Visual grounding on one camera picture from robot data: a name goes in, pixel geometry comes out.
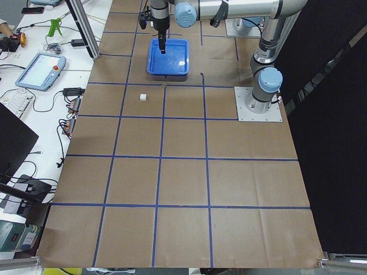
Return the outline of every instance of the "tablet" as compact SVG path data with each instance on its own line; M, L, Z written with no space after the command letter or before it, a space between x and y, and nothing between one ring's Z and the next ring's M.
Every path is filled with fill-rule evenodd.
M19 87L45 91L58 78L65 63L64 56L37 53L15 84Z

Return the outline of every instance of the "person's arm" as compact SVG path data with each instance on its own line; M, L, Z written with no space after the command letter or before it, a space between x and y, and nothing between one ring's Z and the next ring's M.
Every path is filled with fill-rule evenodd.
M6 35L6 37L10 37L13 31L9 29L7 22L0 19L0 33Z

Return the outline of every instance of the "blue tray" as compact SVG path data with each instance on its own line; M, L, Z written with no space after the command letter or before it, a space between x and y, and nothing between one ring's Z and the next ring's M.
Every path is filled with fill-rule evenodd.
M151 74L184 76L189 72L189 43L167 39L166 54L161 54L158 39L150 41L147 71Z

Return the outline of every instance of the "cardboard surface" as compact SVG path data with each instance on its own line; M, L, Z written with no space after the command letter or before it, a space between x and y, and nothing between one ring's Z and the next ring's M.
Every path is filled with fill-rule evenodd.
M156 31L115 0L38 255L48 267L311 268L322 257L288 122L237 121L258 41L197 22L186 79L146 72ZM141 93L147 95L140 101Z

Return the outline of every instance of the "white keyboard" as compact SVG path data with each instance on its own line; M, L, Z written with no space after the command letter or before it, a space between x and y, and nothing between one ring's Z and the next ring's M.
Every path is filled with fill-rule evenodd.
M23 120L29 108L32 106L33 100L34 96L31 93L26 90L19 89L10 95L5 95L0 99L0 103Z

